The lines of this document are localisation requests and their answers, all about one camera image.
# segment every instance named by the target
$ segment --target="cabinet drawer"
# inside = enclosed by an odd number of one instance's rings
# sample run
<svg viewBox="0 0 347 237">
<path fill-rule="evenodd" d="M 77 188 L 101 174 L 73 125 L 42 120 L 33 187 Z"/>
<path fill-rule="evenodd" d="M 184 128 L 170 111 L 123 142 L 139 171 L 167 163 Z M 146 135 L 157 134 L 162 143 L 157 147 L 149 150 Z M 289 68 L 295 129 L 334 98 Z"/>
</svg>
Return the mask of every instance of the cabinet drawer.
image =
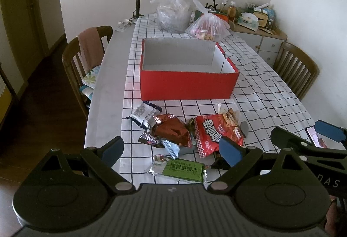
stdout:
<svg viewBox="0 0 347 237">
<path fill-rule="evenodd" d="M 263 58 L 264 61 L 266 61 L 270 67 L 273 67 L 276 58 L 277 58 L 277 52 L 268 52 L 268 51 L 259 51 L 259 56 Z"/>
<path fill-rule="evenodd" d="M 264 37 L 263 42 L 261 43 L 260 50 L 278 53 L 282 42 L 283 40 L 280 39 Z"/>
<path fill-rule="evenodd" d="M 244 41 L 246 41 L 247 45 L 250 46 L 254 51 L 258 52 L 262 36 L 243 33 L 243 32 L 235 32 L 235 33 L 238 36 L 240 36 Z"/>
</svg>

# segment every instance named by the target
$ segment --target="pink towel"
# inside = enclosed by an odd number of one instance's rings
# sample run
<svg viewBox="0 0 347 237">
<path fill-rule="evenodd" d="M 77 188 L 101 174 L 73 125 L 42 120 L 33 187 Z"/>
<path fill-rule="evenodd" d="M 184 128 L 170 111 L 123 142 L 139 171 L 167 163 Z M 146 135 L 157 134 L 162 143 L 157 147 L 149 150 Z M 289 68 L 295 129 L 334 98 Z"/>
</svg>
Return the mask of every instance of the pink towel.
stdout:
<svg viewBox="0 0 347 237">
<path fill-rule="evenodd" d="M 86 73 L 101 65 L 104 51 L 97 28 L 88 28 L 78 36 L 82 63 Z"/>
</svg>

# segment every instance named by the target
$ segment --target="snack package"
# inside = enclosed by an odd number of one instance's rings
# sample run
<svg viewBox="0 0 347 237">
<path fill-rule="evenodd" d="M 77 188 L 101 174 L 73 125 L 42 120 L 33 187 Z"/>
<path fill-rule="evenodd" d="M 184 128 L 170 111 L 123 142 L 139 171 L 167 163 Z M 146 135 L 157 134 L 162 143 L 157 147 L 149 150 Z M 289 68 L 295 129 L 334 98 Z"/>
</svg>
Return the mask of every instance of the snack package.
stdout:
<svg viewBox="0 0 347 237">
<path fill-rule="evenodd" d="M 147 172 L 152 175 L 163 175 L 175 180 L 191 183 L 207 183 L 207 172 L 203 163 L 182 159 L 172 159 L 163 155 L 155 155 Z"/>
<path fill-rule="evenodd" d="M 143 101 L 135 112 L 127 118 L 135 122 L 139 127 L 148 129 L 154 124 L 152 116 L 160 114 L 163 109 L 155 104 Z"/>
<path fill-rule="evenodd" d="M 161 143 L 174 159 L 177 159 L 180 155 L 185 155 L 196 150 L 196 145 L 192 145 L 191 148 L 178 146 L 177 144 L 170 142 L 167 139 L 161 139 Z"/>
<path fill-rule="evenodd" d="M 168 139 L 179 146 L 192 147 L 192 140 L 188 129 L 178 117 L 172 114 L 153 116 L 156 125 L 153 127 L 153 135 Z"/>
<path fill-rule="evenodd" d="M 189 130 L 189 134 L 190 134 L 190 139 L 192 140 L 192 144 L 193 146 L 196 146 L 196 137 L 195 137 L 195 124 L 194 124 L 194 118 L 191 118 L 190 120 L 188 120 L 187 124 L 186 124 L 186 128 Z"/>
<path fill-rule="evenodd" d="M 147 144 L 156 148 L 164 148 L 164 145 L 160 141 L 160 138 L 152 136 L 150 129 L 145 130 L 138 141 L 140 143 Z"/>
<path fill-rule="evenodd" d="M 223 114 L 200 115 L 194 119 L 195 136 L 199 155 L 204 158 L 219 150 L 219 140 L 227 136 L 238 145 L 243 144 L 237 118 L 232 109 Z"/>
<path fill-rule="evenodd" d="M 229 24 L 220 19 L 218 16 L 209 13 L 198 0 L 193 0 L 196 8 L 203 13 L 194 23 L 186 30 L 186 33 L 194 38 L 201 40 L 220 41 L 222 38 L 230 35 Z"/>
</svg>

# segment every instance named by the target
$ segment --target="small screen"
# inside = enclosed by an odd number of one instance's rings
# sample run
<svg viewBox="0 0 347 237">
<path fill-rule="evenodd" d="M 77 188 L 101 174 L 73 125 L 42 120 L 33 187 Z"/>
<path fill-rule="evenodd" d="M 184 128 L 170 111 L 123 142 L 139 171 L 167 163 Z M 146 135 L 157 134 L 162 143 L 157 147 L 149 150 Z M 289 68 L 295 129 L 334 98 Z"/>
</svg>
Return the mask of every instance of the small screen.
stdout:
<svg viewBox="0 0 347 237">
<path fill-rule="evenodd" d="M 316 130 L 314 129 L 314 126 L 310 126 L 306 128 L 306 132 L 308 134 L 308 136 L 311 139 L 311 142 L 319 148 L 327 148 L 327 143 L 332 141 L 334 143 L 336 143 L 334 140 L 325 137 L 322 134 L 319 134 L 316 132 Z"/>
</svg>

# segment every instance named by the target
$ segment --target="dining table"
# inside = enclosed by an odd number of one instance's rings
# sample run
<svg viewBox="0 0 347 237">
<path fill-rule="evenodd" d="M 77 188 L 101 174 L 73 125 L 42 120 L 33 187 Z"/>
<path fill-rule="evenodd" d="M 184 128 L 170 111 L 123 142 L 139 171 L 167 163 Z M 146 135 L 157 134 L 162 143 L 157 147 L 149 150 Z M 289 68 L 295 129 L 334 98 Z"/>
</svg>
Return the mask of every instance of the dining table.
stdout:
<svg viewBox="0 0 347 237">
<path fill-rule="evenodd" d="M 135 25 L 124 32 L 115 31 L 105 50 L 97 77 L 85 137 L 85 147 L 101 147 L 112 138 L 121 136 L 124 140 L 124 152 L 112 168 L 136 188 L 140 183 L 185 183 L 148 173 L 154 155 L 165 155 L 163 152 L 166 150 L 139 143 L 138 138 L 144 130 L 127 119 L 142 103 L 140 59 L 142 40 L 146 38 L 193 37 L 187 33 L 160 31 L 156 14 L 141 16 Z M 162 107 L 162 114 L 174 114 L 187 122 L 199 115 L 216 114 L 220 108 L 238 110 L 240 121 L 247 121 L 249 125 L 244 146 L 255 146 L 266 153 L 280 152 L 270 140 L 271 131 L 275 127 L 284 128 L 308 140 L 305 128 L 314 125 L 314 121 L 273 68 L 233 31 L 220 40 L 219 45 L 240 72 L 231 97 L 151 101 Z M 207 166 L 216 159 L 214 154 L 201 158 L 197 150 L 180 158 L 202 162 Z M 207 168 L 208 183 L 224 172 Z"/>
</svg>

